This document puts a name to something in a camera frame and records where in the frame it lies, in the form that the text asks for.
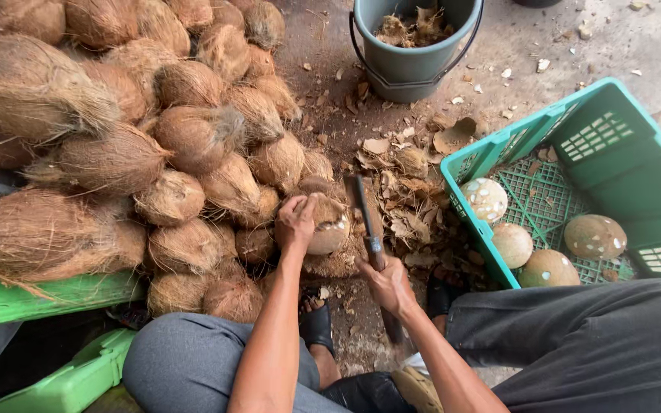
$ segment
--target coconut husk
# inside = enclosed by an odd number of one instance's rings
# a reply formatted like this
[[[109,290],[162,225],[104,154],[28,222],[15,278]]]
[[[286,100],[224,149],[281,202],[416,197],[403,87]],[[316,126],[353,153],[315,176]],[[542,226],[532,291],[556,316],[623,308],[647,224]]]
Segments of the coconut husk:
[[[165,169],[146,191],[134,194],[137,212],[157,226],[176,226],[196,218],[206,196],[197,179]]]
[[[200,36],[195,58],[231,83],[249,69],[249,45],[235,26],[214,24]]]
[[[300,182],[304,160],[303,145],[292,133],[285,132],[282,139],[258,146],[249,165],[259,182],[289,194]]]
[[[94,49],[124,44],[139,36],[134,2],[65,0],[68,33]]]
[[[102,135],[119,117],[111,94],[64,53],[33,37],[0,37],[0,132],[41,143]]]
[[[215,171],[229,154],[243,151],[243,120],[230,107],[171,107],[160,116],[153,136],[173,151],[170,163],[176,169],[202,176]]]
[[[64,33],[62,0],[0,0],[0,36],[26,34],[55,45]]]
[[[273,142],[282,137],[282,120],[269,96],[254,88],[239,86],[226,89],[222,100],[244,116],[249,143]]]
[[[129,76],[129,71],[120,66],[91,60],[81,62],[81,66],[91,80],[111,92],[121,109],[123,122],[134,124],[144,117],[147,102],[142,95],[142,88]]]
[[[282,13],[272,3],[258,0],[244,11],[246,38],[264,50],[280,46],[285,35]]]
[[[176,55],[190,54],[190,36],[170,6],[162,0],[134,0],[141,37],[160,42]]]
[[[256,45],[250,44],[249,69],[246,70],[246,77],[252,79],[273,74],[275,74],[275,59],[272,57],[272,54],[260,49]]]
[[[214,226],[198,218],[179,226],[165,226],[149,236],[149,253],[169,273],[209,273],[223,257],[224,241]]]
[[[252,80],[252,85],[275,102],[282,119],[293,121],[303,118],[303,110],[295,103],[295,94],[280,76],[260,76]]]
[[[167,3],[191,33],[201,33],[213,23],[213,9],[207,0],[167,0]]]
[[[225,82],[215,71],[200,62],[185,61],[165,65],[157,71],[163,107],[221,105],[221,92]]]

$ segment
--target gray bucket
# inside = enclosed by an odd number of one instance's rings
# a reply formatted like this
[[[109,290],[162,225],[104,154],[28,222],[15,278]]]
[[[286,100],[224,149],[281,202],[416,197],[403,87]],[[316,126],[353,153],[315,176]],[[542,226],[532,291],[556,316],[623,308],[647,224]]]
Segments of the gray bucket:
[[[373,35],[383,16],[415,16],[416,6],[429,8],[434,4],[435,0],[355,0],[349,17],[351,41],[374,91],[381,98],[409,103],[431,95],[471,46],[481,23],[483,0],[438,0],[445,22],[453,25],[455,33],[430,46],[404,49],[381,42]],[[363,37],[363,56],[356,43],[354,22]],[[458,42],[471,30],[469,41],[456,56]]]

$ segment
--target husked coconut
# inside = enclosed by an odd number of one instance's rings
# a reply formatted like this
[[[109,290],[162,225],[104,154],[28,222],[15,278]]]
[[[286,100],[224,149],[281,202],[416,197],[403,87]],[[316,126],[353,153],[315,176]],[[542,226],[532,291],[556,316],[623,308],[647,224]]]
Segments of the husked coconut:
[[[495,226],[491,242],[508,268],[519,268],[524,265],[535,248],[529,232],[513,223]]]
[[[186,60],[165,65],[158,70],[155,82],[159,85],[163,107],[221,105],[225,82],[215,71],[200,62]]]
[[[0,36],[26,34],[55,45],[64,33],[62,0],[0,0]]]
[[[580,215],[565,226],[565,244],[581,258],[611,259],[624,252],[627,234],[609,217]]]
[[[68,132],[101,135],[119,117],[111,93],[60,50],[21,34],[0,36],[0,132],[41,143]]]
[[[496,181],[476,178],[461,186],[461,192],[482,221],[494,223],[507,211],[507,192]]]
[[[137,212],[157,226],[176,226],[196,218],[206,196],[197,179],[165,169],[149,189],[134,194]]]
[[[139,36],[133,1],[65,0],[68,32],[95,49],[124,44]]]
[[[214,24],[200,36],[195,58],[231,83],[249,69],[249,45],[235,26]]]
[[[555,250],[537,250],[519,273],[519,285],[580,285],[578,271],[570,260]]]
[[[246,38],[264,50],[271,50],[282,43],[285,35],[282,13],[272,3],[257,0],[244,11]]]
[[[202,176],[244,145],[243,117],[226,107],[178,106],[165,110],[153,128],[160,145],[173,151],[170,163],[181,172]]]

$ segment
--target leg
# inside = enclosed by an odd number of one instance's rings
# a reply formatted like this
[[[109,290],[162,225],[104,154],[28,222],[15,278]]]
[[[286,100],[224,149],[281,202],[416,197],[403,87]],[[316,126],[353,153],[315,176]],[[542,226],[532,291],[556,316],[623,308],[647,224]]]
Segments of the leg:
[[[511,411],[661,411],[661,280],[472,293],[446,338],[471,365],[525,369]]]
[[[124,385],[146,413],[223,413],[250,334],[249,324],[166,314],[134,338],[124,361]],[[346,411],[319,395],[318,387],[315,361],[301,343],[293,411]]]

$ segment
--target green plastic crate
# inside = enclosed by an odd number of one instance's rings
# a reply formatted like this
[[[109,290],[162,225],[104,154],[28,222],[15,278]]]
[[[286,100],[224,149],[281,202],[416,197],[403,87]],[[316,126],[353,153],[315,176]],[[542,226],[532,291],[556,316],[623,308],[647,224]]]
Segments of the green plastic crate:
[[[540,143],[553,145],[558,163],[528,176]],[[627,89],[606,78],[486,138],[441,163],[451,204],[469,229],[488,273],[508,288],[519,283],[491,242],[489,225],[476,218],[458,184],[488,176],[502,184],[509,208],[502,222],[532,234],[537,249],[564,252],[585,284],[603,281],[604,268],[630,278],[661,277],[661,129]],[[530,196],[530,190],[536,190]],[[584,213],[609,216],[627,233],[618,262],[570,254],[563,228]]]

